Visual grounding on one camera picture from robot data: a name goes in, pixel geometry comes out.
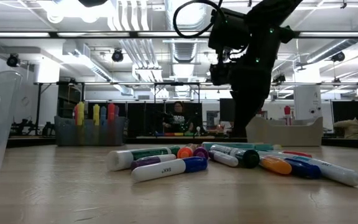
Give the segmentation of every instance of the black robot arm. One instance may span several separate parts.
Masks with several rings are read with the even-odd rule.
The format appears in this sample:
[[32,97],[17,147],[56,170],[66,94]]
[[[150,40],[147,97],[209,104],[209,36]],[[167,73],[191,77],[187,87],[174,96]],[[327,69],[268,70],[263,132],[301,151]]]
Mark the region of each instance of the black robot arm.
[[[211,81],[214,85],[230,84],[236,103],[233,135],[242,136],[245,127],[264,104],[270,92],[271,73],[281,43],[295,37],[289,27],[280,27],[302,0],[263,0],[248,14],[220,8],[208,0],[194,0],[179,7],[174,14],[174,28],[183,38],[195,38],[204,30],[190,37],[177,29],[176,17],[180,9],[192,3],[205,3],[212,11],[211,35],[208,47],[218,55],[218,64],[211,65]],[[245,50],[240,58],[223,62],[224,50]]]

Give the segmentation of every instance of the white marker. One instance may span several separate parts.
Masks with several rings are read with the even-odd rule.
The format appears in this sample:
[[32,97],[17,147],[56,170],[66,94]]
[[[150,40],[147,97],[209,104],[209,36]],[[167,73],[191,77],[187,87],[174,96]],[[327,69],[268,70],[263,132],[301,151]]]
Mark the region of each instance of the white marker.
[[220,162],[231,167],[236,167],[239,165],[239,160],[234,156],[230,156],[214,150],[209,151],[208,154],[213,161]]
[[324,162],[318,159],[312,159],[305,156],[297,156],[293,154],[277,153],[271,151],[258,151],[258,153],[261,156],[278,156],[307,162],[311,165],[318,166],[320,168],[321,174],[331,180],[335,180],[349,186],[358,185],[358,173],[351,169],[347,169],[334,164],[330,164],[328,162]]
[[207,166],[208,162],[203,157],[175,159],[172,161],[135,168],[132,171],[132,179],[135,182],[141,182],[181,174],[184,172],[197,172],[205,170]]

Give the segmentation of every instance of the wooden table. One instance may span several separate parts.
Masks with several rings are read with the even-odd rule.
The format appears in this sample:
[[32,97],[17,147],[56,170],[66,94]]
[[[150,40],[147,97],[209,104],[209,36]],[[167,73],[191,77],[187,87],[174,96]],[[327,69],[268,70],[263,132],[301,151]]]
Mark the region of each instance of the wooden table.
[[[206,171],[132,184],[129,170],[106,172],[104,156],[111,149],[8,149],[0,174],[0,224],[358,224],[358,187],[214,162]],[[358,171],[358,149],[293,150]]]

